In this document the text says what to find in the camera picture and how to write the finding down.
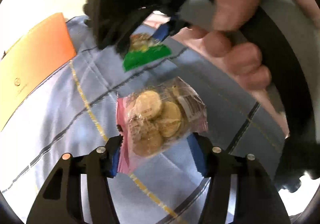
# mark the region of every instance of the clear plastic bag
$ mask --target clear plastic bag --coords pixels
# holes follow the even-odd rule
[[[205,104],[179,77],[118,98],[116,119],[124,137],[118,172],[126,174],[191,132],[208,128]]]

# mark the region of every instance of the orange envelope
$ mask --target orange envelope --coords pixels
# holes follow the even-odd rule
[[[0,61],[0,131],[24,99],[76,55],[62,13],[21,37]]]

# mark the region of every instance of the cookie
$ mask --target cookie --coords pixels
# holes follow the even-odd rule
[[[175,135],[182,121],[179,106],[174,102],[164,102],[160,116],[155,120],[160,134],[169,138]]]
[[[126,104],[126,107],[124,108],[124,112],[127,120],[128,119],[130,120],[137,115],[137,112],[134,107],[135,104],[136,104],[135,100],[130,101],[128,102],[128,104]]]
[[[134,142],[141,139],[141,134],[140,134],[141,126],[142,126],[142,122],[137,117],[130,119],[130,121],[128,122],[128,131]]]
[[[147,157],[160,151],[161,146],[162,137],[158,127],[149,121],[145,121],[140,126],[140,139],[133,141],[133,152],[136,155]]]
[[[137,97],[133,110],[141,118],[152,119],[157,117],[162,110],[159,93],[155,91],[142,92]]]

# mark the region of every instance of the snack wrapper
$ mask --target snack wrapper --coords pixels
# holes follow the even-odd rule
[[[118,172],[125,174],[190,133],[208,129],[205,104],[180,77],[118,98],[116,122],[123,136]]]
[[[169,47],[147,33],[130,37],[130,48],[123,60],[123,68],[130,71],[171,54]]]

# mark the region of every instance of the yellow stripe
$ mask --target yellow stripe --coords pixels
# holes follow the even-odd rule
[[[105,133],[103,131],[103,128],[98,123],[96,116],[92,113],[90,105],[89,105],[89,102],[87,101],[87,98],[85,97],[85,95],[84,95],[84,93],[83,93],[83,91],[81,89],[81,86],[80,86],[80,83],[79,83],[75,68],[73,67],[73,64],[72,64],[72,60],[70,60],[69,66],[71,68],[72,77],[73,77],[74,81],[76,82],[77,90],[78,90],[78,92],[79,92],[79,94],[81,96],[81,99],[82,99],[82,101],[84,103],[84,106],[87,109],[91,120],[93,121],[93,123],[95,124],[96,128],[98,129],[100,136],[102,136],[103,140],[107,142],[108,138],[105,135]]]
[[[102,138],[105,140],[105,141],[108,141],[108,138],[107,136],[105,135],[104,131],[103,131],[103,128],[101,127],[101,125],[99,124],[99,122],[97,121],[97,118],[95,117],[95,115],[92,113],[91,111],[91,108],[90,108],[90,104],[89,102],[87,101],[87,98],[85,97],[82,89],[81,89],[81,86],[80,86],[80,83],[79,83],[79,80],[78,80],[78,77],[77,77],[77,74],[76,74],[76,71],[75,71],[75,68],[73,67],[73,64],[72,64],[72,60],[70,60],[69,62],[69,66],[71,68],[71,72],[72,72],[72,77],[76,83],[76,86],[77,86],[77,90],[81,96],[81,99],[84,103],[84,106],[85,108],[87,109],[88,113],[89,113],[89,116],[91,118],[91,120],[93,121],[93,123],[95,124],[96,128],[98,129],[99,133],[100,133],[100,136],[102,136]],[[140,190],[145,193],[151,201],[155,202],[159,207],[161,207],[165,212],[167,212],[168,214],[170,214],[173,218],[175,218],[179,223],[183,223],[183,224],[187,224],[186,221],[182,220],[177,213],[174,212],[174,210],[172,210],[171,208],[169,208],[167,205],[165,205],[162,201],[160,201],[160,199],[155,195],[153,194],[152,192],[150,192],[147,187],[132,173],[130,176],[129,176],[134,182],[135,184],[140,188]]]

